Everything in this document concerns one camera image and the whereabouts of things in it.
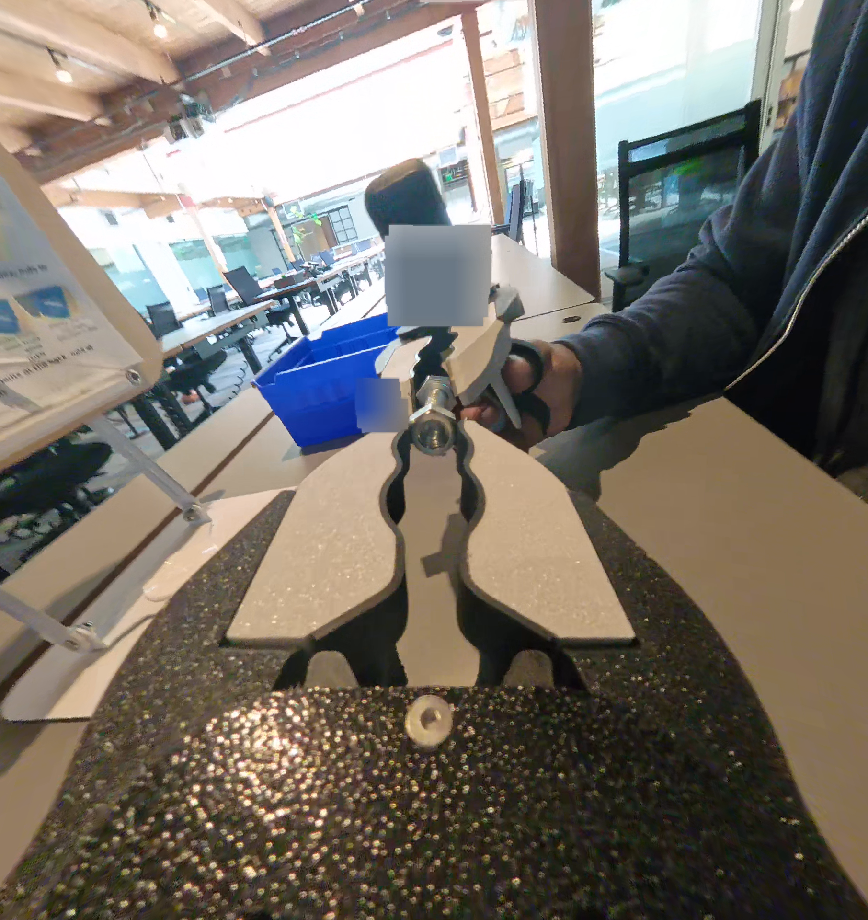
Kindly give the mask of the person's torso in dark jacket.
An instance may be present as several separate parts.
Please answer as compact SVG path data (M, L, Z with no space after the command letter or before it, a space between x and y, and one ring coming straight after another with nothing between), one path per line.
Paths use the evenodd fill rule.
M777 314L727 397L868 503L868 2L825 2L796 109L798 210Z

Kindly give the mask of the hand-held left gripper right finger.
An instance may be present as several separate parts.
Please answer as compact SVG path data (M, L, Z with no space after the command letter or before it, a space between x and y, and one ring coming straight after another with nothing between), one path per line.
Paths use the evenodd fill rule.
M625 645L635 630L563 483L480 424L459 426L463 583L563 645Z

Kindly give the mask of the thin wooden post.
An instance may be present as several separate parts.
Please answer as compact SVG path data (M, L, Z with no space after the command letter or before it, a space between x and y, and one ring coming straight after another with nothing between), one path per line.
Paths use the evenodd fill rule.
M474 155L484 181L486 213L492 224L504 224L505 202L498 175L497 154L487 95L486 71L481 45L481 29L477 6L469 6L461 15L463 44L466 52L472 104L474 131L478 153Z

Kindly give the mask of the steel hex nut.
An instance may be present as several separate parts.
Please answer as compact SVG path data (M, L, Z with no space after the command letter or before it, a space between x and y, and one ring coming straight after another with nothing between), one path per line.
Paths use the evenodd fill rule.
M429 456L443 456L456 446L458 420L451 408L428 401L408 420L411 440L417 450Z

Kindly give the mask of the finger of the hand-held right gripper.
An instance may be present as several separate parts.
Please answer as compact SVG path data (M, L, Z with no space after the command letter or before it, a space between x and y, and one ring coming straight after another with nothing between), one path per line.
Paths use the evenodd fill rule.
M431 337L394 339L375 360L375 373L380 379L410 382L414 379L421 352L430 344Z
M450 409L459 401L469 406L490 389L504 410L512 410L513 399L502 376L511 346L509 326L500 319L491 319L477 326L443 331L447 339L440 348L443 372L434 382L434 393L441 405Z

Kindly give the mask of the thick wooden post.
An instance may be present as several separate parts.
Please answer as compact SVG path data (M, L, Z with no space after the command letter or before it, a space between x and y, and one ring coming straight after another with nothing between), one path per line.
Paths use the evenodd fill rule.
M529 2L550 259L600 296L593 16L589 1Z

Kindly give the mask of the long blue plastic bin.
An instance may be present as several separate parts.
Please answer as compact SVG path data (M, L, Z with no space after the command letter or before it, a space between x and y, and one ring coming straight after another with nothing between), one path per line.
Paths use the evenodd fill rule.
M397 338L385 313L298 339L256 376L255 386L299 447L359 434L359 382Z

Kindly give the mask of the person's right hand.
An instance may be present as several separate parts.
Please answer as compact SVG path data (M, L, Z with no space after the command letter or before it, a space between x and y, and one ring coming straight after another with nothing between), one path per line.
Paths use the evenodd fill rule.
M538 385L533 385L535 376L529 362L520 356L510 355L501 369L505 385L513 395L532 387L533 395L550 412L550 420L544 427L532 415L521 413L520 428L511 425L500 432L500 437L524 452L566 430L578 404L583 377L577 356L565 345L537 339L532 346L543 361L543 377Z

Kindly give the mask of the black mesh chair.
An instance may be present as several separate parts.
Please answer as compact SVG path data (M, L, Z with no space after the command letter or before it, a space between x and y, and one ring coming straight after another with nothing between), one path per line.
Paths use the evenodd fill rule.
M732 204L760 153L762 101L617 150L618 262L612 311L621 312L676 270L705 221Z

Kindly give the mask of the printed instruction sign board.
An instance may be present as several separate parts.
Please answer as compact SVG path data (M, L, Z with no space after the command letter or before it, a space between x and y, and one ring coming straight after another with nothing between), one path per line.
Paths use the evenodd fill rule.
M0 472L162 369L140 314L0 144Z

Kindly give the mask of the person's right forearm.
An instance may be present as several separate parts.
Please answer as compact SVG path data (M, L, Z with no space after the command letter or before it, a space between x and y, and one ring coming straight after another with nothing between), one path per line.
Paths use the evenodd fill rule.
M551 431L716 393L749 364L780 302L801 204L798 148L785 133L696 245L632 305L558 341L567 372Z

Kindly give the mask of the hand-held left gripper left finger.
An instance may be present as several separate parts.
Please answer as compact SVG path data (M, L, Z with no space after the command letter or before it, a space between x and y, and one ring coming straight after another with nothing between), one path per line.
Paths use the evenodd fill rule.
M228 627L227 642L292 648L393 597L405 542L389 495L400 489L408 431L366 434L294 490Z

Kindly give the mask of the green potted plant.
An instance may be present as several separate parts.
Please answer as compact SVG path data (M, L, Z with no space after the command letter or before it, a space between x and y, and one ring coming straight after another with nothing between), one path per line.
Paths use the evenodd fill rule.
M293 240L303 257L307 258L327 248L325 227L315 213L303 213L298 204L289 203L285 208Z

